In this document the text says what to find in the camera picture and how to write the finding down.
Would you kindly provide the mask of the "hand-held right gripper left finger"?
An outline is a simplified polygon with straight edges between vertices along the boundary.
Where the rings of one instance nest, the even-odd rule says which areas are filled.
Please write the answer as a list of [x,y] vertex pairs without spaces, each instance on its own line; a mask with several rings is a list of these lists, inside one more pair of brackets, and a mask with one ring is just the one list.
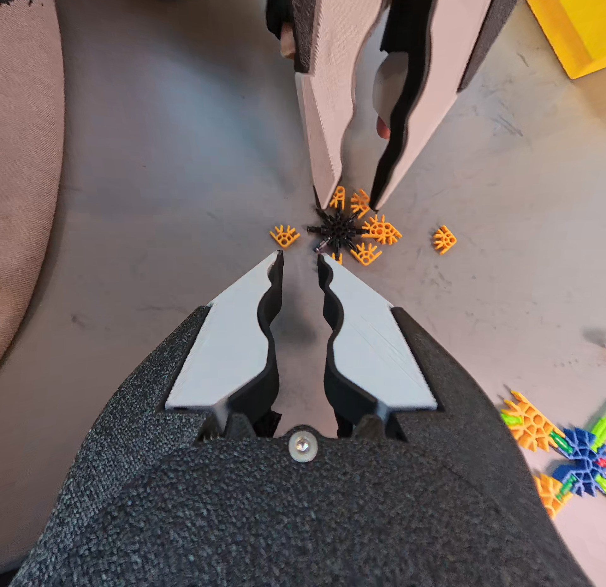
[[274,251],[211,301],[165,409],[214,409],[265,368],[269,339],[258,309],[279,258]]

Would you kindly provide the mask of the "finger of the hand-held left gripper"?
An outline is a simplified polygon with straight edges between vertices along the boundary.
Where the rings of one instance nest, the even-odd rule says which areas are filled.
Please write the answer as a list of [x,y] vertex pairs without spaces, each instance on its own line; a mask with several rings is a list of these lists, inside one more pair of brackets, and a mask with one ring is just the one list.
[[490,2],[422,0],[414,22],[416,44],[371,189],[374,211],[386,204],[453,105]]
[[342,174],[360,52],[389,0],[294,0],[296,85],[313,187],[329,205]]

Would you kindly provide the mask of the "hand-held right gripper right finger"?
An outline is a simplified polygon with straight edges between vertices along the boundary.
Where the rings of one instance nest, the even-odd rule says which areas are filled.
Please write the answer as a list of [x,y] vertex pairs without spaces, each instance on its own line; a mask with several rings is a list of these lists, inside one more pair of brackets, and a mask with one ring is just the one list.
[[318,277],[332,330],[324,389],[335,412],[436,410],[394,306],[326,254],[318,257]]

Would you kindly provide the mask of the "black snowflake connector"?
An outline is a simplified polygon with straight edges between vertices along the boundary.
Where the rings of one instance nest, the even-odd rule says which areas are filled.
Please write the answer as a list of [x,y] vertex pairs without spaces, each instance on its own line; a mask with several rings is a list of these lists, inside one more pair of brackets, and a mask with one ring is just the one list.
[[355,215],[350,215],[341,208],[325,211],[315,207],[314,211],[321,222],[316,226],[307,226],[307,232],[319,236],[314,253],[334,253],[338,258],[343,250],[356,250],[354,239],[360,237],[364,230],[357,225]]

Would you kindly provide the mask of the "yellow plastic bin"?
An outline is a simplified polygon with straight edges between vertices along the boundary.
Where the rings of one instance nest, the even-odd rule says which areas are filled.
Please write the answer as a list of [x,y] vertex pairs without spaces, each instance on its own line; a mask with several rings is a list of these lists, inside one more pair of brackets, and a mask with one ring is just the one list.
[[567,76],[605,68],[605,0],[526,0]]

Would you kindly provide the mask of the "blue yellow green toy assembly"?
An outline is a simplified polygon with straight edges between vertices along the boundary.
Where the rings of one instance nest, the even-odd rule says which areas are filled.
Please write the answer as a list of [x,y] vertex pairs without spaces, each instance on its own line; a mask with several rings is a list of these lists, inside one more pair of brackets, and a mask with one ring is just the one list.
[[560,429],[523,394],[511,391],[501,418],[523,449],[554,451],[565,462],[551,474],[534,476],[539,498],[547,514],[555,519],[574,495],[605,495],[605,417],[590,430],[579,427]]

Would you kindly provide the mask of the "beige sweatshirt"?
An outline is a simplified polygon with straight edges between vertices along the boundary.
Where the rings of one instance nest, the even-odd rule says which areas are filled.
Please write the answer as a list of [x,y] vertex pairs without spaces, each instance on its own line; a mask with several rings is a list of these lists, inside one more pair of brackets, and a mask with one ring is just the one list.
[[1,0],[1,356],[39,279],[64,155],[55,0]]

